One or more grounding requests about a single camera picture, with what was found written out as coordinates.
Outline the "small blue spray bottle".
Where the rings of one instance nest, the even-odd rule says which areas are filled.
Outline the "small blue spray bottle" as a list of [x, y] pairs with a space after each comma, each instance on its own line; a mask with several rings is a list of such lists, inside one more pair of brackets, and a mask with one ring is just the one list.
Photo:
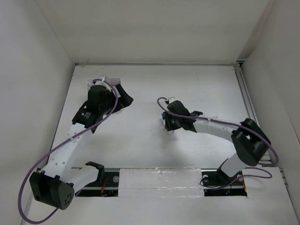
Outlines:
[[165, 127], [168, 135], [173, 134], [174, 131], [170, 129], [169, 122], [168, 122], [168, 117], [167, 117], [167, 113], [166, 112], [162, 113], [162, 120], [163, 120], [163, 124], [164, 124], [164, 127]]

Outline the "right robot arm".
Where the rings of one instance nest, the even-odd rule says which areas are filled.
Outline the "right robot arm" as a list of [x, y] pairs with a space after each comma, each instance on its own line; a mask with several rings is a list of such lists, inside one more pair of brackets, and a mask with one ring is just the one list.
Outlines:
[[235, 153], [226, 159], [213, 175], [219, 185], [231, 182], [247, 166], [257, 166], [271, 142], [257, 123], [246, 118], [240, 124], [215, 118], [205, 118], [199, 111], [189, 110], [176, 98], [165, 100], [167, 110], [162, 118], [168, 132], [184, 129], [194, 133], [209, 134], [231, 142]]

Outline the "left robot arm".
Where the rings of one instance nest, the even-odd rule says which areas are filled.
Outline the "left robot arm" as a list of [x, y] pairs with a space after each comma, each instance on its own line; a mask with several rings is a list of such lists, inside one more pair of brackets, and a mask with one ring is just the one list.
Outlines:
[[75, 193], [83, 187], [104, 183], [103, 165], [89, 161], [76, 174], [71, 173], [72, 166], [104, 116], [118, 112], [132, 102], [133, 98], [119, 83], [112, 86], [102, 83], [90, 87], [87, 100], [72, 119], [67, 135], [68, 143], [55, 151], [53, 158], [41, 171], [30, 176], [30, 186], [36, 201], [65, 210]]

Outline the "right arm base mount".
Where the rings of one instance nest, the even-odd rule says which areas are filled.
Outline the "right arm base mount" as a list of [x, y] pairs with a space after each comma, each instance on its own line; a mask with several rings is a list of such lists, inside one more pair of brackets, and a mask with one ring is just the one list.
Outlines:
[[237, 179], [241, 175], [242, 173], [239, 172], [228, 181], [221, 181], [217, 178], [217, 171], [204, 171], [199, 184], [203, 187], [205, 197], [247, 196], [243, 178]]

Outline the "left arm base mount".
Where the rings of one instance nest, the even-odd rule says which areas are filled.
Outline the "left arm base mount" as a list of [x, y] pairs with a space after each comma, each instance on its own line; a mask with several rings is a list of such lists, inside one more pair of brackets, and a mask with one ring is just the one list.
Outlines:
[[108, 170], [105, 172], [103, 180], [86, 185], [78, 191], [77, 197], [118, 197], [119, 192], [119, 170]]

